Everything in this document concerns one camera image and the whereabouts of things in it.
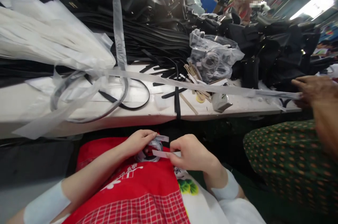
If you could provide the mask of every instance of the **black leather strap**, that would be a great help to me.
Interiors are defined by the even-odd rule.
[[[87,79],[87,81],[90,84],[93,84],[89,75],[85,75],[84,77]],[[134,111],[134,110],[138,110],[138,109],[143,108],[149,102],[150,92],[149,92],[149,89],[147,88],[147,86],[142,81],[137,80],[137,79],[132,79],[132,80],[135,80],[135,81],[139,82],[140,84],[142,84],[145,87],[145,89],[147,90],[147,92],[148,92],[148,100],[143,105],[141,105],[141,106],[138,106],[138,107],[129,107],[129,106],[124,105],[123,103],[119,105],[119,107],[121,107],[122,109]],[[99,90],[99,93],[101,94],[101,96],[103,96],[105,99],[107,99],[111,103],[114,103],[114,102],[117,101],[117,99],[115,97],[112,97],[111,95],[109,95],[109,94],[107,94],[107,93],[105,93],[103,91]]]

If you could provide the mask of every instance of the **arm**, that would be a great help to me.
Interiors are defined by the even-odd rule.
[[[181,150],[181,157],[168,154],[171,163],[181,169],[203,171],[207,189],[211,194],[213,194],[212,188],[223,189],[228,185],[226,169],[194,135],[187,134],[172,141],[170,151],[174,152],[176,149]],[[238,187],[238,194],[235,198],[245,198],[242,188],[239,185]]]
[[[219,160],[215,157],[214,163],[210,164],[210,168],[207,171],[203,171],[204,181],[207,186],[208,192],[213,194],[218,200],[220,197],[215,195],[211,188],[222,189],[228,185],[228,173]],[[244,191],[240,185],[238,185],[238,194],[236,198],[245,198]]]
[[[302,91],[297,106],[311,105],[319,139],[335,159],[338,159],[338,85],[328,76],[304,76],[292,80]]]
[[[336,102],[317,102],[313,106],[316,131],[325,150],[338,160],[338,100]]]
[[[141,151],[155,136],[156,133],[151,130],[136,131],[125,142],[103,153],[85,168],[64,179],[61,183],[62,192],[71,203],[52,222],[72,213],[86,202],[124,160]],[[8,223],[24,224],[24,212],[25,208]]]

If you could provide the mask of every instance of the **polka dot fabric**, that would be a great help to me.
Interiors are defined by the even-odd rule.
[[[244,149],[273,192],[324,214],[338,215],[338,164],[325,152],[313,120],[253,130]]]

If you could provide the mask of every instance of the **wooden stick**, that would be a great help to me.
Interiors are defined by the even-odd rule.
[[[198,112],[195,110],[195,108],[189,103],[189,101],[184,97],[182,93],[180,93],[180,97],[183,99],[183,101],[189,106],[189,108],[195,113],[195,115],[198,115]]]
[[[211,97],[210,94],[208,92],[205,92],[204,90],[199,90],[199,92],[201,92],[202,94],[204,94],[207,97]]]

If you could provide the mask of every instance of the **clear plastic bag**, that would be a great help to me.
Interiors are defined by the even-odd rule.
[[[225,37],[204,35],[198,29],[190,34],[191,56],[188,61],[194,64],[206,83],[230,78],[232,65],[243,59],[236,42]]]

